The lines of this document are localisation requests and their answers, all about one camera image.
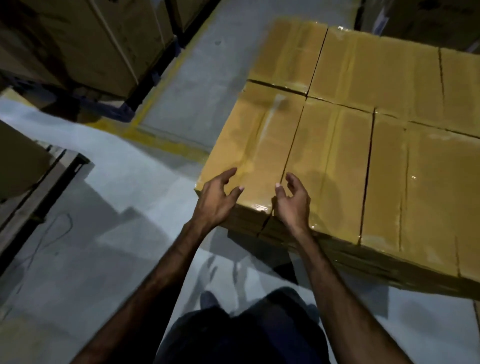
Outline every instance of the wooden pallet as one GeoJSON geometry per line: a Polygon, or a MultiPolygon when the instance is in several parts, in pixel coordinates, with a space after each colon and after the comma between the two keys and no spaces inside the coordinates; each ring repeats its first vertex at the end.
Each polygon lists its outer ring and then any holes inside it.
{"type": "Polygon", "coordinates": [[[0,275],[80,168],[83,155],[36,141],[52,156],[50,169],[23,195],[0,201],[0,275]]]}

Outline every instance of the pallet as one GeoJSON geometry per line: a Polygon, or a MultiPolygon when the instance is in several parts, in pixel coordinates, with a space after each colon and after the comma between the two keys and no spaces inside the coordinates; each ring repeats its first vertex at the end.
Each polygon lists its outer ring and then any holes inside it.
{"type": "Polygon", "coordinates": [[[23,195],[0,201],[0,275],[37,225],[44,221],[72,178],[89,163],[77,152],[37,143],[52,155],[50,169],[23,195]]]}
{"type": "Polygon", "coordinates": [[[3,77],[9,85],[27,100],[36,100],[48,104],[58,105],[63,113],[60,115],[71,121],[77,121],[76,116],[80,110],[85,110],[98,117],[107,117],[121,122],[131,122],[135,112],[142,104],[150,90],[160,82],[160,76],[180,54],[180,47],[176,39],[165,49],[154,67],[138,84],[132,95],[125,101],[105,102],[102,100],[103,93],[85,87],[85,92],[72,94],[60,87],[44,85],[33,80],[25,80],[13,73],[2,71],[3,77]]]}
{"type": "Polygon", "coordinates": [[[210,0],[205,6],[198,12],[196,17],[187,26],[185,31],[182,30],[175,22],[174,11],[170,1],[166,1],[168,16],[170,17],[170,23],[172,25],[173,34],[177,36],[178,44],[181,48],[185,48],[187,44],[192,40],[193,36],[199,31],[200,27],[205,20],[210,16],[213,10],[216,8],[220,0],[210,0]]]}

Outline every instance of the person's right arm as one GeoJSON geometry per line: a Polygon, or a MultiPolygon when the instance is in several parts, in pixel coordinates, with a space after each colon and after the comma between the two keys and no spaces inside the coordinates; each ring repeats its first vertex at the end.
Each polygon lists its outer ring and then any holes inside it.
{"type": "Polygon", "coordinates": [[[310,197],[300,180],[287,173],[287,197],[275,187],[276,213],[297,241],[313,294],[339,364],[412,363],[373,315],[345,285],[308,226],[310,197]]]}

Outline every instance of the concrete floor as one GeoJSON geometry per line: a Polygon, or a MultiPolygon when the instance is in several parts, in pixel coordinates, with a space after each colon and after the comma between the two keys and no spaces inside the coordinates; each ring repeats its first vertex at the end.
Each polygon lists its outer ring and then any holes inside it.
{"type": "MultiPolygon", "coordinates": [[[[240,18],[261,18],[247,8],[256,3],[220,3],[216,14],[222,15],[210,21],[145,124],[205,149],[213,145],[233,106],[236,87],[241,89],[245,81],[248,67],[243,63],[251,60],[249,56],[234,63],[239,76],[232,82],[235,72],[227,71],[226,65],[237,57],[230,53],[236,40],[227,40],[229,36],[238,40],[248,30],[240,18]],[[217,30],[223,38],[212,45],[209,29],[218,24],[232,28],[217,30]],[[235,26],[242,34],[235,35],[235,26]],[[214,54],[208,47],[226,47],[217,51],[217,63],[208,59],[214,54]],[[225,88],[216,72],[209,76],[209,65],[225,70],[225,88]]],[[[330,24],[353,22],[351,6],[342,1],[265,3],[260,13],[265,16],[269,11],[293,12],[330,24]]],[[[244,47],[258,46],[259,39],[245,37],[249,41],[244,47]]],[[[202,166],[5,98],[0,98],[0,119],[32,138],[77,150],[94,164],[89,173],[77,175],[0,277],[0,363],[67,363],[138,286],[190,218],[197,200],[193,186],[202,166]]],[[[401,291],[344,276],[414,362],[480,363],[479,331],[470,300],[401,291]]],[[[227,312],[238,313],[282,286],[293,287],[307,303],[314,303],[297,256],[217,228],[195,255],[170,325],[199,308],[204,290],[212,291],[227,312]],[[290,260],[298,285],[273,269],[290,260]]]]}

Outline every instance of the person's right hand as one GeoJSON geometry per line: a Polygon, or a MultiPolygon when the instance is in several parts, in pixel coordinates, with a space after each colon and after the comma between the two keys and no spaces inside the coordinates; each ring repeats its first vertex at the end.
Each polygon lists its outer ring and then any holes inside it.
{"type": "Polygon", "coordinates": [[[287,197],[282,185],[275,185],[275,212],[286,225],[290,233],[297,237],[309,231],[308,216],[310,213],[310,196],[297,176],[287,172],[287,187],[292,197],[287,197]]]}

